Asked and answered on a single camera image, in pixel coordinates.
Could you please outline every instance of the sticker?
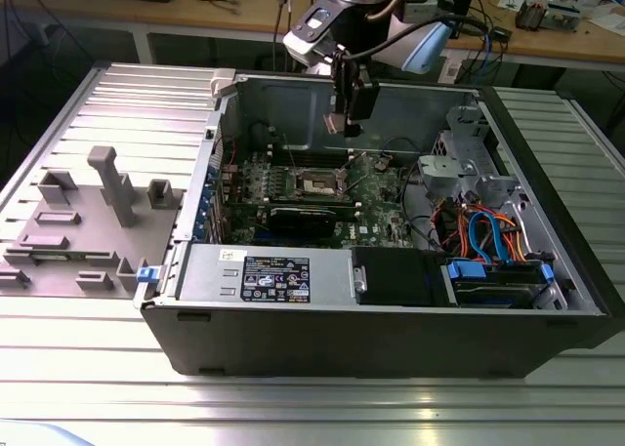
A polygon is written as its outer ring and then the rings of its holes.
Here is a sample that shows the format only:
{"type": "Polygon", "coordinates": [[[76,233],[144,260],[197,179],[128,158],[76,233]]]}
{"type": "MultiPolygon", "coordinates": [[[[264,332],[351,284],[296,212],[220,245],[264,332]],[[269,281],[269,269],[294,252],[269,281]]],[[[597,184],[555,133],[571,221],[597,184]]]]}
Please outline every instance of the sticker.
{"type": "Polygon", "coordinates": [[[219,260],[230,263],[242,263],[245,256],[247,256],[247,251],[243,249],[222,249],[219,252],[219,260]]]}
{"type": "Polygon", "coordinates": [[[311,265],[308,258],[244,256],[243,260],[242,300],[261,303],[311,302],[311,265]]]}

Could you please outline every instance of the blue latch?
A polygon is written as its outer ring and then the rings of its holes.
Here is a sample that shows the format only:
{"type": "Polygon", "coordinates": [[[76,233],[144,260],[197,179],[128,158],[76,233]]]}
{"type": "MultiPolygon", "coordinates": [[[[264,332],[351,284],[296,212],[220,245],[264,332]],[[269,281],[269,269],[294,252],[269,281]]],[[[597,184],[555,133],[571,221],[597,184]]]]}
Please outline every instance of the blue latch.
{"type": "Polygon", "coordinates": [[[160,280],[160,265],[141,267],[137,270],[137,281],[139,283],[158,283],[160,280]]]}
{"type": "Polygon", "coordinates": [[[556,275],[554,275],[554,270],[551,268],[550,265],[542,264],[540,266],[540,269],[543,271],[545,280],[547,280],[549,283],[553,282],[556,279],[556,275]]]}
{"type": "Polygon", "coordinates": [[[486,278],[486,270],[482,263],[474,263],[473,261],[453,261],[447,266],[449,278],[486,278]]]}

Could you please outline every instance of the side panel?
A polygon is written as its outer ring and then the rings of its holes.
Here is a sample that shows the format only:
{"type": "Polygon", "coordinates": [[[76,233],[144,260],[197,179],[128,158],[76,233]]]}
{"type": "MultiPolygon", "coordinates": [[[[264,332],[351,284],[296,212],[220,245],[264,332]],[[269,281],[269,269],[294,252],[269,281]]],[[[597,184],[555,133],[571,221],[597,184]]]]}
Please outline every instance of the side panel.
{"type": "Polygon", "coordinates": [[[584,345],[596,346],[623,329],[625,304],[570,212],[564,206],[505,104],[492,88],[482,90],[482,96],[492,120],[498,126],[499,135],[510,150],[509,156],[514,159],[519,169],[518,173],[523,176],[529,186],[528,194],[541,205],[599,309],[613,319],[610,329],[603,332],[599,339],[592,339],[584,345]]]}
{"type": "Polygon", "coordinates": [[[153,305],[142,315],[181,374],[356,378],[522,378],[607,322],[153,305]]]}

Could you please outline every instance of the desk leg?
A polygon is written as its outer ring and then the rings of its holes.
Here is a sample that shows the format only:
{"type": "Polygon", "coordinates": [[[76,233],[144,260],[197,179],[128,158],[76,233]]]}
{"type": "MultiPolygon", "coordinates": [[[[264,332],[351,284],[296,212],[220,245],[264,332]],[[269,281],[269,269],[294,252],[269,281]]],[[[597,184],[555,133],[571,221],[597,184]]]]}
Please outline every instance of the desk leg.
{"type": "Polygon", "coordinates": [[[135,40],[135,48],[137,49],[137,56],[139,56],[139,63],[154,64],[154,54],[149,45],[147,31],[143,28],[136,28],[133,29],[132,33],[133,39],[135,40]]]}
{"type": "Polygon", "coordinates": [[[445,64],[442,67],[438,82],[446,85],[453,85],[456,83],[458,74],[460,73],[460,67],[462,62],[467,58],[469,53],[467,51],[451,51],[447,54],[445,64]]]}

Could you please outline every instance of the blue cable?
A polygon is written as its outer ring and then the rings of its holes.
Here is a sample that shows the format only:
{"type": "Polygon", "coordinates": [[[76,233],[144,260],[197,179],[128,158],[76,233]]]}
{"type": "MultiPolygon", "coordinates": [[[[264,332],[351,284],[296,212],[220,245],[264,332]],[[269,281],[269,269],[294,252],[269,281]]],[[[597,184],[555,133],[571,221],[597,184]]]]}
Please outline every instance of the blue cable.
{"type": "Polygon", "coordinates": [[[486,43],[486,57],[484,58],[484,63],[479,68],[478,75],[476,76],[476,83],[478,82],[479,78],[483,76],[484,71],[488,67],[488,57],[490,56],[490,51],[492,49],[492,45],[490,44],[490,36],[484,34],[484,38],[486,43]]]}
{"type": "Polygon", "coordinates": [[[497,256],[499,256],[499,260],[503,263],[509,263],[510,256],[508,256],[508,251],[501,242],[499,223],[492,214],[489,214],[487,212],[477,212],[471,217],[471,221],[469,222],[469,242],[471,243],[471,247],[475,249],[480,256],[483,257],[487,264],[492,264],[490,256],[479,247],[478,239],[476,237],[476,225],[478,224],[479,218],[482,216],[487,217],[490,221],[490,225],[492,226],[492,240],[495,243],[495,249],[497,250],[497,256]]]}

